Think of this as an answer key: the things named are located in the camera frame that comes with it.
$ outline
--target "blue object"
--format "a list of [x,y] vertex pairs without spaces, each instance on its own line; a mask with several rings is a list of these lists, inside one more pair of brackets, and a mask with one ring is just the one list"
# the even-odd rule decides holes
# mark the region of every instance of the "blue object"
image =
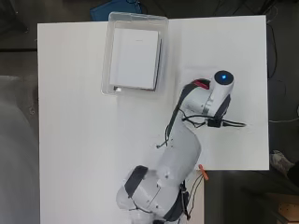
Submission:
[[90,10],[93,21],[108,21],[110,12],[131,12],[141,14],[141,7],[139,4],[130,4],[126,0],[112,0],[99,7],[94,7]]

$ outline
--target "black cable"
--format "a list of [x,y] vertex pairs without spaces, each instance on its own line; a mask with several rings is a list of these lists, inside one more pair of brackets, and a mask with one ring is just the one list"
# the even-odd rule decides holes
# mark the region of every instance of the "black cable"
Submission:
[[169,125],[167,125],[166,128],[165,128],[164,142],[163,142],[162,144],[160,144],[159,146],[156,146],[157,148],[160,148],[160,147],[162,147],[163,145],[166,145],[166,146],[167,146],[167,142],[168,142],[168,140],[169,140],[169,138],[167,138],[168,127],[169,127]]
[[185,112],[182,111],[181,109],[180,109],[179,111],[181,111],[181,112],[183,113],[183,116],[184,116],[184,119],[183,119],[182,121],[188,121],[188,122],[189,122],[190,124],[192,124],[193,127],[196,128],[196,129],[197,129],[197,128],[200,128],[200,127],[202,127],[203,125],[206,124],[205,122],[198,123],[198,122],[195,122],[195,121],[193,121],[193,120],[187,119],[187,116],[186,116]]
[[272,73],[271,76],[269,75],[269,69],[268,69],[268,79],[271,79],[274,76],[274,74],[276,73],[277,67],[278,67],[278,50],[277,50],[277,42],[276,42],[276,39],[275,39],[274,29],[268,23],[267,23],[267,26],[270,27],[270,30],[272,32],[273,46],[274,46],[274,52],[275,52],[275,65],[274,65],[274,70],[273,70],[273,73]]
[[146,210],[144,210],[144,209],[142,209],[142,208],[139,208],[139,207],[137,206],[137,204],[134,202],[134,200],[132,200],[132,202],[133,202],[135,208],[134,208],[134,209],[129,209],[129,211],[140,210],[141,212],[144,212],[144,213],[148,213],[148,214],[151,214],[151,213],[152,213],[152,212],[148,212],[148,211],[146,211]]
[[204,177],[202,176],[202,178],[200,179],[199,183],[197,184],[197,186],[196,186],[196,188],[195,188],[195,191],[194,191],[194,194],[193,194],[193,199],[192,199],[192,207],[191,207],[190,212],[189,212],[189,217],[191,216],[191,212],[192,212],[192,210],[193,210],[193,208],[194,208],[194,201],[195,201],[196,191],[197,191],[197,189],[198,189],[198,186],[199,186],[200,183],[202,182],[203,178],[204,178]]
[[[214,117],[206,116],[206,115],[191,115],[191,116],[185,117],[185,118],[182,119],[182,120],[184,121],[184,120],[188,120],[188,119],[191,119],[191,118],[205,118],[205,119],[213,119],[213,120],[216,120]],[[228,120],[228,119],[221,119],[221,121],[226,122],[225,125],[223,125],[224,127],[226,127],[226,126],[232,126],[232,127],[245,127],[245,126],[246,126],[245,123],[242,123],[242,122],[235,122],[235,121],[231,121],[231,120]]]
[[163,14],[167,17],[166,12],[164,11],[164,9],[161,7],[161,5],[156,1],[156,0],[152,0],[156,6],[163,12]]
[[195,179],[195,181],[194,181],[194,183],[193,183],[193,185],[192,185],[191,191],[190,191],[190,195],[189,195],[189,198],[188,198],[188,202],[189,202],[189,200],[190,200],[190,198],[191,198],[191,196],[192,196],[192,192],[193,192],[194,186],[195,186],[197,180],[198,180],[201,176],[202,176],[202,175],[199,175],[199,176],[197,176],[197,178]]
[[223,121],[223,126],[225,126],[224,122],[226,123],[226,126],[227,126],[227,124],[229,124],[229,126],[233,126],[233,127],[245,127],[246,126],[246,123],[235,122],[235,121],[231,121],[228,119],[223,119],[222,121]]

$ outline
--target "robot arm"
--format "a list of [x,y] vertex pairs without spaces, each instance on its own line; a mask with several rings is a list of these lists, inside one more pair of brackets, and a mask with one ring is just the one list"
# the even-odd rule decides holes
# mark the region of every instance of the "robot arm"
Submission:
[[130,211],[134,224],[176,221],[186,211],[189,194],[181,190],[181,183],[197,163],[201,146],[183,122],[184,111],[221,119],[233,86],[233,75],[220,71],[210,82],[198,79],[184,87],[166,129],[167,147],[157,169],[137,166],[118,192],[118,206]]

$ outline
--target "white box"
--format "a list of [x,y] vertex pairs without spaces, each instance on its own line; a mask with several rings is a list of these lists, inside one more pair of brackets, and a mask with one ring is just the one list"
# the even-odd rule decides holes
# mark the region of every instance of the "white box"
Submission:
[[160,38],[157,31],[116,28],[109,84],[154,90]]

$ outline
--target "plastic container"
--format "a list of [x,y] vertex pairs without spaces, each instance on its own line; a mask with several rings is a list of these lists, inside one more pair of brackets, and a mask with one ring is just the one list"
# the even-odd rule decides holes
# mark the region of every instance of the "plastic container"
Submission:
[[[110,68],[113,49],[114,31],[116,28],[122,29],[136,29],[136,30],[150,30],[158,31],[161,38],[159,68],[157,73],[157,83],[154,91],[146,91],[141,89],[131,89],[124,87],[115,87],[109,84]],[[132,95],[157,97],[164,85],[164,69],[165,69],[165,54],[167,47],[167,32],[168,32],[168,18],[158,17],[143,14],[111,12],[108,19],[107,40],[105,48],[105,58],[102,72],[102,93],[103,94],[118,94],[118,95]]]

